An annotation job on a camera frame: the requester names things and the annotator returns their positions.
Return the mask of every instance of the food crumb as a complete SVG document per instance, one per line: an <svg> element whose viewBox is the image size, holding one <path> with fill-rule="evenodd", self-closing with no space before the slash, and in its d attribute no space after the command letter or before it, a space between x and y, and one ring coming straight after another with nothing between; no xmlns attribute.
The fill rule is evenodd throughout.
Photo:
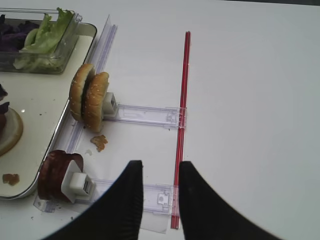
<svg viewBox="0 0 320 240"><path fill-rule="evenodd" d="M105 144L108 143L105 135L94 136L90 139L90 142L96 145L98 152L101 152L103 149L105 149Z"/></svg>
<svg viewBox="0 0 320 240"><path fill-rule="evenodd" d="M20 182L19 174L3 174L2 175L2 182L4 184L9 184L11 186L16 185L18 182Z"/></svg>
<svg viewBox="0 0 320 240"><path fill-rule="evenodd" d="M87 149L84 154L89 154L89 156L92 156L92 151L90 149Z"/></svg>

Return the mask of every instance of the red straw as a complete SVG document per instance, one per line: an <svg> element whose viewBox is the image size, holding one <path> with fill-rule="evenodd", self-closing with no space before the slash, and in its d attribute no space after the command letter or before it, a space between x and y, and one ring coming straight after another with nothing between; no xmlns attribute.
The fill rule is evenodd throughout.
<svg viewBox="0 0 320 240"><path fill-rule="evenodd" d="M183 161L184 156L184 141L185 141L185 129L183 126L185 125L185 115L186 115L186 107L187 107L187 86L188 86L188 73L189 73L189 55L190 55L190 40L191 33L187 31L185 33L185 41L184 41L184 57L183 57L183 72L182 72L182 83L181 83L181 97L180 97L180 118L179 125L182 126L178 129L178 137L177 137L177 147L175 154L175 169L174 169L174 182L175 186L174 190L176 191L173 196L172 203L172 213L176 214L171 217L171 228L178 229L179 228L179 217L177 216L178 209L178 186L179 186L179 165Z"/></svg>

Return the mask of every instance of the sesame seed bun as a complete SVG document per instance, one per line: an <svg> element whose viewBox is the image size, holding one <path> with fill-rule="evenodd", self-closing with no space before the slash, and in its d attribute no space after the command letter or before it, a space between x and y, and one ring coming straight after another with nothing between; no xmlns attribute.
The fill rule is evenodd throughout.
<svg viewBox="0 0 320 240"><path fill-rule="evenodd" d="M93 132L100 132L104 118L103 103L109 86L109 74L101 72L89 83L84 103L84 124Z"/></svg>
<svg viewBox="0 0 320 240"><path fill-rule="evenodd" d="M71 115L79 122L83 121L86 92L95 76L93 64L83 64L73 77L69 91L69 106Z"/></svg>

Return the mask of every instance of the hamburger bun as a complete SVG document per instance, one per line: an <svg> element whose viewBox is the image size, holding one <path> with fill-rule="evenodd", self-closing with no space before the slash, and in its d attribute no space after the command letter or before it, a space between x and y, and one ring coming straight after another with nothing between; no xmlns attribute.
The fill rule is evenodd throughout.
<svg viewBox="0 0 320 240"><path fill-rule="evenodd" d="M95 76L93 64L83 64L73 77L69 91L71 115L79 122L83 121L86 92Z"/></svg>
<svg viewBox="0 0 320 240"><path fill-rule="evenodd" d="M83 120L85 126L93 132L100 132L104 118L103 103L109 86L109 74L101 72L90 81L84 102Z"/></svg>
<svg viewBox="0 0 320 240"><path fill-rule="evenodd" d="M17 144L24 129L20 115L12 108L9 107L4 116L6 123L0 134L0 156L7 153Z"/></svg>

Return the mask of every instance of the clear plastic rail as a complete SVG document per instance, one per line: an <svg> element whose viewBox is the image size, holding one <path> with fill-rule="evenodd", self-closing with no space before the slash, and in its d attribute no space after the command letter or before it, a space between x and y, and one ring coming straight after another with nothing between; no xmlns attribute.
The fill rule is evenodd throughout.
<svg viewBox="0 0 320 240"><path fill-rule="evenodd" d="M88 60L89 63L95 66L95 71L97 73L101 73L104 71L117 29L118 26L111 24L111 17L109 15L101 32L94 53Z"/></svg>
<svg viewBox="0 0 320 240"><path fill-rule="evenodd" d="M63 207L75 212L81 212L82 206L91 206L98 200L114 183L109 180L92 179L95 189L90 199L76 199L75 203L66 203L58 200L41 200L38 196L35 198L33 205L42 212L53 213L56 208ZM143 185L143 211L156 215L177 216L179 212L173 212L173 200L178 199L177 187L172 185Z"/></svg>
<svg viewBox="0 0 320 240"><path fill-rule="evenodd" d="M181 118L186 111L180 107L146 107L118 104L115 116L104 116L104 121L153 125L169 129L184 128Z"/></svg>

